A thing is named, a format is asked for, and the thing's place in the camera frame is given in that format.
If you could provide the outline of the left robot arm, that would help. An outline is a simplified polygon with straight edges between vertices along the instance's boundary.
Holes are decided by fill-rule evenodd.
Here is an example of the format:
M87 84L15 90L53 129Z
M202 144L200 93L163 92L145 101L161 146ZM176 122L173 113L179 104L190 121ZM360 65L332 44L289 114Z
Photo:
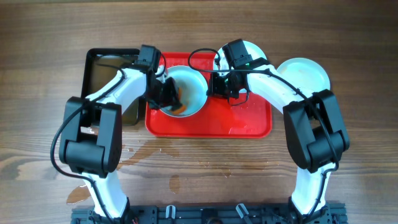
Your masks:
M71 97L63 123L50 148L50 160L61 174L82 179L95 202L88 222L137 223L128 197L121 189L116 168L122 149L122 115L143 96L152 109L169 108L174 115L185 111L182 91L173 78L163 78L164 59L154 46L139 49L91 49L86 55L83 86L87 87L101 57L117 56L125 63L112 68L115 77L100 90Z

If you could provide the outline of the orange green sponge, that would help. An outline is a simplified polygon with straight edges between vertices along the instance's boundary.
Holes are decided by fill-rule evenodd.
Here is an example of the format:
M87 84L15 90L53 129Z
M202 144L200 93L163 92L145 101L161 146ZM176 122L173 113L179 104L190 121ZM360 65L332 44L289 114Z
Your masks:
M187 109L186 105L181 102L181 97L182 97L182 89L178 87L177 88L177 96L175 97L175 99L171 105L171 109L169 109L169 111L173 115L179 115Z

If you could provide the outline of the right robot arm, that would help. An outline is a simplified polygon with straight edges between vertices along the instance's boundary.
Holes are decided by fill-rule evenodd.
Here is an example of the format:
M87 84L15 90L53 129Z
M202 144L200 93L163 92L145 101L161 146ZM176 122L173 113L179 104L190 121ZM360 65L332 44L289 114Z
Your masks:
M256 45L242 39L217 52L208 95L238 98L239 92L261 96L284 117L287 149L297 165L289 200L292 221L308 223L326 211L330 174L340 166L349 137L328 80L279 72Z

